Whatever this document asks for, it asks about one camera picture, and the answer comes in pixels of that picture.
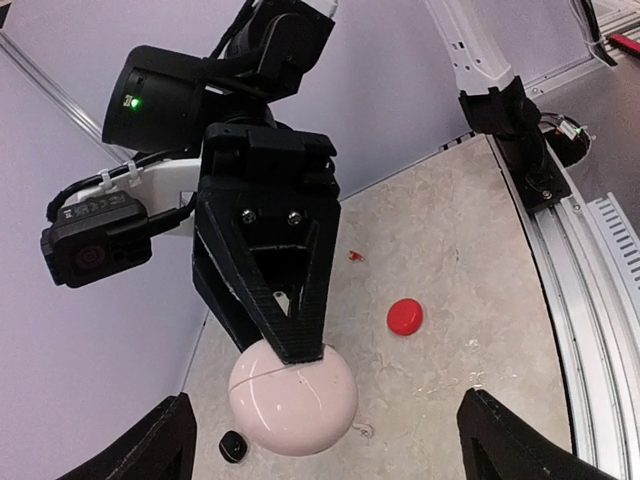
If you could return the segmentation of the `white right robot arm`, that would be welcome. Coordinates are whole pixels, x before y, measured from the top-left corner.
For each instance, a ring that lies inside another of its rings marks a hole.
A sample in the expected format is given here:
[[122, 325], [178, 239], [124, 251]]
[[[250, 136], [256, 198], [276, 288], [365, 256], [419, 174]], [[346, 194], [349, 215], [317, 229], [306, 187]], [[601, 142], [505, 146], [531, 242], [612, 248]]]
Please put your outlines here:
[[134, 48], [102, 130], [141, 154], [198, 154], [193, 281], [240, 350], [320, 360], [340, 218], [336, 151], [277, 122], [333, 29], [332, 2], [248, 1], [206, 58]]

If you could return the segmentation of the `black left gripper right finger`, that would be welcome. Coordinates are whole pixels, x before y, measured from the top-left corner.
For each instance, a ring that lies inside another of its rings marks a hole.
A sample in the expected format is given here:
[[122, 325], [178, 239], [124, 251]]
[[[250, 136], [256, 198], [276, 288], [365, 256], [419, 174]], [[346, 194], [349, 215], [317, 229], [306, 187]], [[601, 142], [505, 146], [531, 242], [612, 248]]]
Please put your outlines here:
[[[563, 450], [484, 389], [465, 392], [457, 412], [461, 452], [468, 479], [610, 479], [602, 466], [625, 471], [617, 447], [600, 448], [590, 401], [584, 393], [566, 395], [570, 402], [575, 449], [588, 460]], [[603, 460], [601, 451], [611, 453]]]

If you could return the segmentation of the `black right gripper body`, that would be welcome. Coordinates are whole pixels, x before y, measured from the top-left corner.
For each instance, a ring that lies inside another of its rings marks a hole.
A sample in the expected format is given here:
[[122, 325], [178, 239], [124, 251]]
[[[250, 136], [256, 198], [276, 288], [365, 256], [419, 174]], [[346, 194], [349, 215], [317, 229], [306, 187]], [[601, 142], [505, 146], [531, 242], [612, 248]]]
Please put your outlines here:
[[249, 209], [274, 200], [295, 210], [338, 210], [336, 149], [318, 133], [213, 123], [204, 133], [197, 208], [247, 193]]

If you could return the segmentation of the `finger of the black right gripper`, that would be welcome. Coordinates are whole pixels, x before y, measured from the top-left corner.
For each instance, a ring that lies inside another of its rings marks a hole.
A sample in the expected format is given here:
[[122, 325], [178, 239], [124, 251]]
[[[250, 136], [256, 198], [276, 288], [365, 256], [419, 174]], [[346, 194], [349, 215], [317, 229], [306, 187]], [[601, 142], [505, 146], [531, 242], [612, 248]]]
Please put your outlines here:
[[295, 210], [247, 193], [195, 209], [194, 232], [234, 296], [285, 364], [323, 357], [323, 332], [341, 208]]
[[240, 352], [263, 338], [218, 272], [197, 232], [193, 236], [192, 278], [197, 293]]

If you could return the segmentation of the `pink round lid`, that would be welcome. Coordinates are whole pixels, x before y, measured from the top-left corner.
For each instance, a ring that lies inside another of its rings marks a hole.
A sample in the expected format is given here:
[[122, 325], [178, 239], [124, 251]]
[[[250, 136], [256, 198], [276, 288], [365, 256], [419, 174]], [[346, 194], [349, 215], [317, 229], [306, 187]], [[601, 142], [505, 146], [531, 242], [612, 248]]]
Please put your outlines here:
[[334, 446], [349, 431], [358, 390], [346, 361], [329, 345], [323, 358], [284, 364], [265, 340], [245, 350], [228, 383], [236, 426], [278, 455], [310, 456]]

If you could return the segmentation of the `black earbud charging case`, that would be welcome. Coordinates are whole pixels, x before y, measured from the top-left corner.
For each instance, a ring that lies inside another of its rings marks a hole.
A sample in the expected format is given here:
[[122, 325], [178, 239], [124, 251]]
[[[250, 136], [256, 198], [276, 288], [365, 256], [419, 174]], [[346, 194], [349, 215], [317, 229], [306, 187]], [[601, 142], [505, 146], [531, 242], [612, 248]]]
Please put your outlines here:
[[219, 441], [219, 452], [226, 462], [239, 464], [248, 453], [248, 444], [240, 433], [229, 430]]

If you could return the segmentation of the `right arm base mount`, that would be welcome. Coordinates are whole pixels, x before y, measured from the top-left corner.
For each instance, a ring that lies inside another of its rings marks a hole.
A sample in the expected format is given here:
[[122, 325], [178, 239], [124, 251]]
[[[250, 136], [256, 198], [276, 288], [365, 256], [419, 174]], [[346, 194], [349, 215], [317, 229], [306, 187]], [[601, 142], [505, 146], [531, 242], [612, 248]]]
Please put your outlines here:
[[459, 95], [477, 134], [494, 139], [525, 210], [536, 213], [572, 194], [562, 169], [582, 160], [591, 137], [566, 115], [542, 112], [515, 77], [503, 89]]

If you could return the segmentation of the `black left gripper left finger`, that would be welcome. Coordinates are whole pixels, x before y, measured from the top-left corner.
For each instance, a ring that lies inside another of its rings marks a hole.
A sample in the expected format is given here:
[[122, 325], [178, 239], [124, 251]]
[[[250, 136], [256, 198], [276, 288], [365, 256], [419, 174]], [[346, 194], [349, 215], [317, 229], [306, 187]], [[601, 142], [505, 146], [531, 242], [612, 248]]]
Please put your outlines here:
[[62, 477], [189, 480], [196, 441], [195, 414], [182, 392], [166, 397], [105, 450]]

